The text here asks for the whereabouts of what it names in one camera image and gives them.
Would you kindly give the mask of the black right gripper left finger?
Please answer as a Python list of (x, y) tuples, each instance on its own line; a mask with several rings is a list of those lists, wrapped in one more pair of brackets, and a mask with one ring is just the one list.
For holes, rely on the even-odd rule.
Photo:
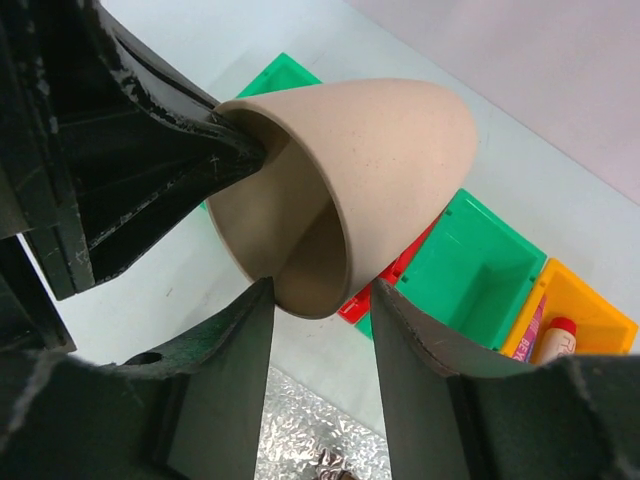
[(250, 479), (274, 325), (263, 278), (121, 365), (1, 356), (5, 479)]

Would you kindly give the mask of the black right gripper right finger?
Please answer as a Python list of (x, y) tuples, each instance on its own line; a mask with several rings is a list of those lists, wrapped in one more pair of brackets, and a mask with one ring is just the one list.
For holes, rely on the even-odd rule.
[(535, 366), (485, 348), (383, 280), (371, 320), (396, 479), (635, 479), (639, 360)]

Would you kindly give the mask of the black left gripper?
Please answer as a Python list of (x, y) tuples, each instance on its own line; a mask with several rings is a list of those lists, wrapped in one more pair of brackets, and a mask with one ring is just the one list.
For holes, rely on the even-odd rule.
[(263, 146), (97, 1), (1, 4), (1, 348), (72, 352), (53, 301), (121, 275)]

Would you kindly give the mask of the clear glass tray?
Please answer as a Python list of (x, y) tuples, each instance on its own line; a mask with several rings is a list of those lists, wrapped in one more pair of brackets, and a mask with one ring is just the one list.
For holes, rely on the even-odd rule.
[(386, 440), (280, 370), (268, 371), (256, 479), (390, 479)]

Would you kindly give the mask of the beige cup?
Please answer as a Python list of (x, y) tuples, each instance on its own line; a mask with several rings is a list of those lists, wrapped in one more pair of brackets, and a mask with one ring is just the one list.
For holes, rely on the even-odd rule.
[(477, 148), (464, 101), (409, 79), (318, 84), (227, 101), (264, 146), (256, 173), (208, 199), (220, 238), (277, 305), (332, 315), (395, 260), (461, 187)]

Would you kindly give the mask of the pink toothpaste tube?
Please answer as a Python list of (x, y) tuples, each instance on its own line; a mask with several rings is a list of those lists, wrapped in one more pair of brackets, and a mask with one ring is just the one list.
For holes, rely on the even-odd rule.
[(535, 343), (538, 337), (542, 317), (546, 306), (546, 297), (542, 296), (523, 336), (518, 342), (512, 358), (520, 362), (529, 363), (533, 355)]

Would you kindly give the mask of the white toothpaste tube red cap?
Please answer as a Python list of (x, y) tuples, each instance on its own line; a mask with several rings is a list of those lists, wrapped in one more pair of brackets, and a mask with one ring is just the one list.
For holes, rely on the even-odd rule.
[(562, 356), (572, 355), (576, 350), (576, 323), (567, 317), (555, 317), (542, 337), (533, 363), (546, 364)]

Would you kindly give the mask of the green plastic bin with cup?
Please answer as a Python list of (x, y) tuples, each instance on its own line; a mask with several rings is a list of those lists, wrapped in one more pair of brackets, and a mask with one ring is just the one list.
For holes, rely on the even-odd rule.
[(500, 350), (547, 255), (459, 190), (395, 288), (434, 319)]

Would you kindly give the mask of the green plastic bin far left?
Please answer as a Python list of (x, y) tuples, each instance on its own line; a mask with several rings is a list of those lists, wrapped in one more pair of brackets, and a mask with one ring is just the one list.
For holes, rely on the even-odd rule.
[(322, 81), (286, 53), (280, 53), (237, 95), (250, 97), (321, 84)]

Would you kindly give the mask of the yellow plastic bin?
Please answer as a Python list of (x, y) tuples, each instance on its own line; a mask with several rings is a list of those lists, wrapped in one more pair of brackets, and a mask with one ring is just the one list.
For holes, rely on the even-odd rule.
[(534, 282), (500, 349), (501, 354), (514, 355), (538, 308), (542, 316), (537, 337), (543, 336), (554, 318), (569, 318), (577, 325), (578, 354), (628, 354), (638, 332), (634, 321), (562, 262), (551, 258)]

